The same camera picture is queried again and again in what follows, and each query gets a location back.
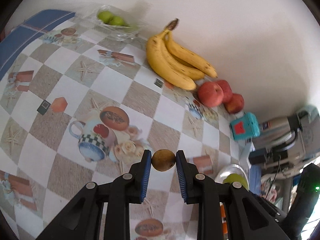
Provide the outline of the orange tangerine bottom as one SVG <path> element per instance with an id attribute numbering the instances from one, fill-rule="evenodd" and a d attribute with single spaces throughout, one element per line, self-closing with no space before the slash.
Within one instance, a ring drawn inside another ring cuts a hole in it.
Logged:
<path id="1" fill-rule="evenodd" d="M 222 219 L 222 230 L 223 230 L 223 234 L 225 235 L 228 233 L 228 229 L 227 229 L 225 207 L 223 204 L 220 205 L 220 213 L 221 213 L 221 219 Z"/>

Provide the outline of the round green apple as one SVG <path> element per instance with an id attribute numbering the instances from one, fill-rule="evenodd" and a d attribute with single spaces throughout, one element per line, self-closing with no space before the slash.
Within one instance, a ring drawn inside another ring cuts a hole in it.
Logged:
<path id="1" fill-rule="evenodd" d="M 236 173 L 231 173 L 230 175 L 228 175 L 224 180 L 223 180 L 223 183 L 234 183 L 234 182 L 239 182 L 246 190 L 249 190 L 249 185 L 248 185 L 248 182 L 247 180 L 239 175 L 239 174 L 236 174 Z"/>

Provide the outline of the brown kiwi fruit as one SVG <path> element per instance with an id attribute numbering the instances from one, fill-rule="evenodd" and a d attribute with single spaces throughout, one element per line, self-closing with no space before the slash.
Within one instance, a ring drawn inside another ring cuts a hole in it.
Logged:
<path id="1" fill-rule="evenodd" d="M 151 159 L 153 168 L 159 172 L 171 169 L 176 163 L 176 155 L 167 149 L 157 150 Z"/>

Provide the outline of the large steel plate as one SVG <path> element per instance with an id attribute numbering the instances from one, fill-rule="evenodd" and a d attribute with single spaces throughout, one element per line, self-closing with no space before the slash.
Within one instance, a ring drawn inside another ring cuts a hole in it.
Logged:
<path id="1" fill-rule="evenodd" d="M 249 182 L 247 175 L 242 167 L 237 164 L 230 164 L 222 168 L 214 179 L 217 183 L 233 183 L 239 182 L 246 190 L 249 190 Z"/>

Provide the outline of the black charger on white base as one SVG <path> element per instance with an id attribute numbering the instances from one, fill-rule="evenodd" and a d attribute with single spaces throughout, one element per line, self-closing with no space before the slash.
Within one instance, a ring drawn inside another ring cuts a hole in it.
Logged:
<path id="1" fill-rule="evenodd" d="M 245 145 L 239 155 L 239 165 L 249 175 L 252 166 L 263 167 L 266 163 L 266 154 L 265 148 L 256 150 L 251 140 L 245 140 Z"/>

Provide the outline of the steel thermos jug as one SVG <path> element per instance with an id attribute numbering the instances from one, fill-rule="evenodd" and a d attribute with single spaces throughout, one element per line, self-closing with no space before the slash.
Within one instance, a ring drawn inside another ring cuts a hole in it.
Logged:
<path id="1" fill-rule="evenodd" d="M 298 140 L 302 124 L 298 115 L 281 116 L 259 124 L 260 135 L 253 139 L 256 150 L 265 148 L 285 151 L 293 147 Z"/>

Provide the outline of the teal plastic box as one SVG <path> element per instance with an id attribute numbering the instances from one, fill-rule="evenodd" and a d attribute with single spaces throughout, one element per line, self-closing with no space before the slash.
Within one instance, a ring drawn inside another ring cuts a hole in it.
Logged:
<path id="1" fill-rule="evenodd" d="M 235 141 L 247 140 L 249 138 L 256 138 L 260 136 L 258 120 L 251 112 L 231 121 L 230 127 Z"/>

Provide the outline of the right red apple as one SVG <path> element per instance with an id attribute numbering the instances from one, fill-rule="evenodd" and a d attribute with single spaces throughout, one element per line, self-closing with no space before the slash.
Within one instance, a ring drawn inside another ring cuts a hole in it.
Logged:
<path id="1" fill-rule="evenodd" d="M 231 100 L 224 104 L 224 107 L 229 114 L 236 114 L 243 110 L 244 104 L 243 96 L 234 93 Z"/>

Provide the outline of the red apple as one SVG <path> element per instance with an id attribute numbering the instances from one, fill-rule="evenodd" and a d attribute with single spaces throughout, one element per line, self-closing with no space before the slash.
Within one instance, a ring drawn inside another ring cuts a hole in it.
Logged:
<path id="1" fill-rule="evenodd" d="M 229 114 L 236 114 L 243 110 L 244 104 L 243 96 L 234 93 L 231 100 L 224 104 L 224 107 Z"/>
<path id="2" fill-rule="evenodd" d="M 233 92 L 229 85 L 229 83 L 226 80 L 217 80 L 216 83 L 221 87 L 223 91 L 223 100 L 222 103 L 228 103 L 230 102 Z"/>

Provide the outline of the middle red apple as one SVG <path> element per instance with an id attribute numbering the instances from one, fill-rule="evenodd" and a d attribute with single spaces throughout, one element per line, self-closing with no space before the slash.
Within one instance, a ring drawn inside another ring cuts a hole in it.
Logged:
<path id="1" fill-rule="evenodd" d="M 228 103 L 230 102 L 233 92 L 229 85 L 229 83 L 226 80 L 217 80 L 216 83 L 221 87 L 223 91 L 223 100 L 222 103 Z"/>

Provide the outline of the pale pink apple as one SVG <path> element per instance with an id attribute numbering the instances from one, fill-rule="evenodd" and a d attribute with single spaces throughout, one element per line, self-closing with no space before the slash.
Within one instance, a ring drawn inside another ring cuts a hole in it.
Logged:
<path id="1" fill-rule="evenodd" d="M 204 106 L 216 107 L 222 103 L 224 92 L 216 82 L 205 82 L 197 90 L 197 96 Z"/>

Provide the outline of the banana bunch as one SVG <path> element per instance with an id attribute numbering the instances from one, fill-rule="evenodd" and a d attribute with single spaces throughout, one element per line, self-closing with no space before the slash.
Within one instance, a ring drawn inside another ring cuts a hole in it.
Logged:
<path id="1" fill-rule="evenodd" d="M 203 57 L 173 39 L 179 19 L 171 21 L 161 33 L 146 43 L 146 59 L 151 69 L 165 81 L 183 90 L 195 90 L 196 80 L 206 75 L 217 78 L 216 69 Z"/>

